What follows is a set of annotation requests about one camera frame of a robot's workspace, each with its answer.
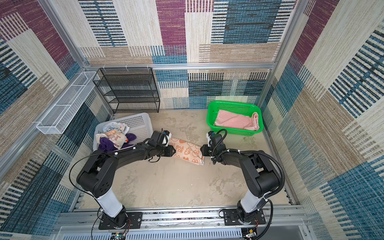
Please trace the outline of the orange patterned towel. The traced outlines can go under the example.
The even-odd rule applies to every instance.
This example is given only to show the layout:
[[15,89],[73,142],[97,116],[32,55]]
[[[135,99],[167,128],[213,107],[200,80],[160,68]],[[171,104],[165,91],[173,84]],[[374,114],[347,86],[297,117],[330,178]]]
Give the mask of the orange patterned towel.
[[204,165],[204,156],[201,152],[201,146],[174,137],[171,137],[170,145],[176,150],[174,157],[195,165]]

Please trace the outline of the pink towel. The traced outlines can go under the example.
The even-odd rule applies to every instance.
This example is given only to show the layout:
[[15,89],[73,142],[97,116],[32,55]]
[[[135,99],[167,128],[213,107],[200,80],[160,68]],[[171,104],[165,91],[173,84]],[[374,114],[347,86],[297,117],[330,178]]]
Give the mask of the pink towel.
[[248,131],[258,131],[260,129],[259,115],[256,112],[249,117],[225,110],[219,110],[214,125],[217,127]]

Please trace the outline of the white plastic laundry basket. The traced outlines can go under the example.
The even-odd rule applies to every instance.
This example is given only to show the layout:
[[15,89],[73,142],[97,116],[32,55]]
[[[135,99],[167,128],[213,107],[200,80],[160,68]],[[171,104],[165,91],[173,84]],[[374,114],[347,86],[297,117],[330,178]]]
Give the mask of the white plastic laundry basket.
[[153,134],[151,119],[147,113],[135,114],[112,121],[103,122],[98,124],[95,128],[93,151],[96,151],[99,145],[96,140],[96,134],[101,134],[103,132],[102,130],[104,125],[112,122],[123,123],[130,128],[128,133],[135,134],[137,137],[134,141],[132,141],[132,145],[143,142],[145,139],[150,138]]

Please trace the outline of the green plastic basket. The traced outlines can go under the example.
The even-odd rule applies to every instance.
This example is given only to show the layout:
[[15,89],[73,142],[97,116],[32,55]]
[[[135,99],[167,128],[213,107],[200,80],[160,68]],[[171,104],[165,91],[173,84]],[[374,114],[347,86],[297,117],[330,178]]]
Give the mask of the green plastic basket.
[[253,136],[264,130],[261,109],[256,105],[237,102],[211,102],[207,124],[214,132],[225,129],[229,134],[241,136]]

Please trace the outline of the purple towel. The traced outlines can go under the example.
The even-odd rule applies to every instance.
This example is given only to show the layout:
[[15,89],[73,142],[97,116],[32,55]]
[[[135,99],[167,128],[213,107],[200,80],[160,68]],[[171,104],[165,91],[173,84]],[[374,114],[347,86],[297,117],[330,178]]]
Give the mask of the purple towel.
[[[132,146],[133,141],[137,139],[137,136],[135,134],[130,134],[130,133],[127,133],[126,137],[127,137],[127,140],[122,145],[122,148],[127,148]],[[100,143],[98,145],[98,150],[106,153],[106,152],[116,151],[118,150],[118,148],[116,148],[115,144],[108,138],[101,137]]]

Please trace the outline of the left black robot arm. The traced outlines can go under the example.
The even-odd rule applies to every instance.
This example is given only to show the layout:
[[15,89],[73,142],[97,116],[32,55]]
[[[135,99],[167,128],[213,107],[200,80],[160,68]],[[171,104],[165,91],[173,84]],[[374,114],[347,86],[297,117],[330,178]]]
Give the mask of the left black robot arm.
[[128,226],[126,208],[115,196],[112,185],[116,170],[128,164],[152,160],[153,157],[172,157],[176,150],[170,144],[169,131],[154,131],[149,139],[114,152],[93,152],[78,173],[76,182],[94,197],[103,210],[99,229],[122,229]]

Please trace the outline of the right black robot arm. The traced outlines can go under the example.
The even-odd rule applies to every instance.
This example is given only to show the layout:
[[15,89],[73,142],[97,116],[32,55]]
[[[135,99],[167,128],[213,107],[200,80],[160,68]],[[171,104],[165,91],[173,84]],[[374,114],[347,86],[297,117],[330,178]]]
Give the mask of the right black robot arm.
[[204,157],[212,163],[240,168],[248,190],[238,202],[235,219],[240,224],[250,224],[257,219],[270,197],[279,193],[285,185],[285,173],[280,164],[264,151],[228,149],[225,136],[210,131],[208,143],[201,147]]

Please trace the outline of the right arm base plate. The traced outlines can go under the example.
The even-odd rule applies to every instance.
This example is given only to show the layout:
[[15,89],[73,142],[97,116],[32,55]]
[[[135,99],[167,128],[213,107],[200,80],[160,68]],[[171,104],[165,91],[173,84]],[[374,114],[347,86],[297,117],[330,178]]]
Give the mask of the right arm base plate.
[[221,209],[219,217],[224,219],[225,226],[264,225],[266,223],[262,210],[241,215],[239,209]]

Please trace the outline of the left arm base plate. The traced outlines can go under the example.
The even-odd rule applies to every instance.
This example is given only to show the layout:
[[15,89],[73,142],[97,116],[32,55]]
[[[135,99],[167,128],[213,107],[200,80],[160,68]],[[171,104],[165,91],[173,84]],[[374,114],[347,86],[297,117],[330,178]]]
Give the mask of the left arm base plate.
[[120,213],[115,218],[102,214],[99,230],[139,229],[142,224],[142,212]]

